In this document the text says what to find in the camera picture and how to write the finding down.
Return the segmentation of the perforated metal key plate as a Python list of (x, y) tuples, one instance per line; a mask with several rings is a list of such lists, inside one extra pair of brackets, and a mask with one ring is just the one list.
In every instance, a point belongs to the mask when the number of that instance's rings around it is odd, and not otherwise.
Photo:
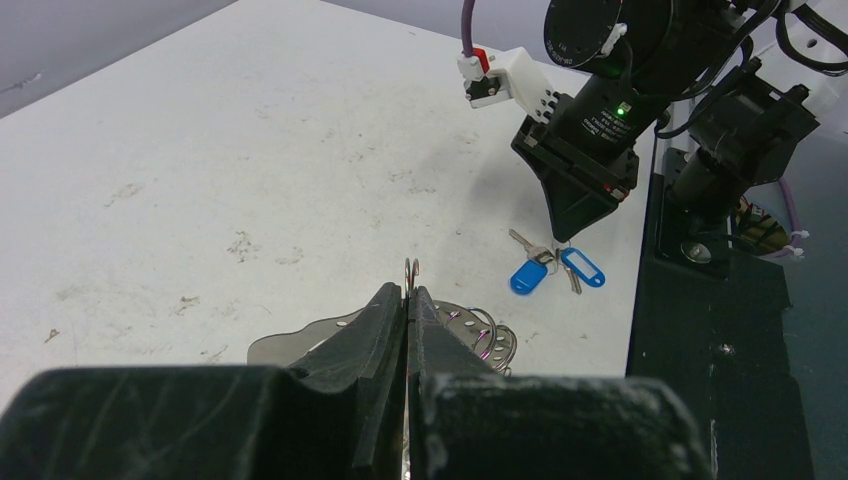
[[(497, 323), (481, 308), (441, 300), (433, 304), (439, 322), (461, 343), (494, 371), (505, 376), (511, 374), (510, 363), (516, 354), (518, 340), (508, 326)], [(344, 316), (313, 321), (294, 332), (262, 337), (249, 346), (246, 363), (285, 368), (346, 328), (361, 312), (358, 309)]]

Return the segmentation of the blue key tag white label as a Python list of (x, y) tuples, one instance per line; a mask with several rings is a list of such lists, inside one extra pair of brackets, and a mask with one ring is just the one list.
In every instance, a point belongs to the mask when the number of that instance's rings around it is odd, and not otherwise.
[(587, 286), (600, 288), (605, 285), (606, 276), (603, 271), (581, 250), (575, 247), (565, 248), (560, 253), (560, 260)]

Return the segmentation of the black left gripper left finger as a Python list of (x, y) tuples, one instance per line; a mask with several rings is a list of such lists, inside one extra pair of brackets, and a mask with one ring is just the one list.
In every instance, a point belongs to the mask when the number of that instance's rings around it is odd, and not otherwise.
[(291, 366), (56, 369), (1, 419), (5, 479), (397, 479), (400, 288)]

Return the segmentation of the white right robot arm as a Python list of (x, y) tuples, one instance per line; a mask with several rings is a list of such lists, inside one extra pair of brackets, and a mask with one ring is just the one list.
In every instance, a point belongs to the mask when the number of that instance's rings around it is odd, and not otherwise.
[(791, 43), (789, 16), (846, 48), (846, 30), (803, 1), (551, 2), (545, 50), (589, 78), (574, 96), (555, 93), (540, 119), (522, 124), (513, 148), (542, 184), (555, 240), (617, 209), (637, 183), (638, 137), (673, 103), (715, 92), (728, 61), (767, 20), (793, 61), (845, 74), (845, 61), (817, 60)]

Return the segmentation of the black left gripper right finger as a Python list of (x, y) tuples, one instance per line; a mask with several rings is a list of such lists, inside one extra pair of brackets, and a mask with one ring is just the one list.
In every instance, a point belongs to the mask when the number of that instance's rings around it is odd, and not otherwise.
[(415, 479), (708, 479), (693, 416), (642, 378), (505, 376), (408, 303), (408, 405)]

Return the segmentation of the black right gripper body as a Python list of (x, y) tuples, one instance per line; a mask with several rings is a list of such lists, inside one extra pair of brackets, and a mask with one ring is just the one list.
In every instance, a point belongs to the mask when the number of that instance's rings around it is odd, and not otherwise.
[(554, 239), (565, 243), (613, 213), (636, 188), (638, 137), (666, 102), (592, 76), (576, 96), (556, 92), (542, 124), (526, 117), (511, 148), (540, 181)]

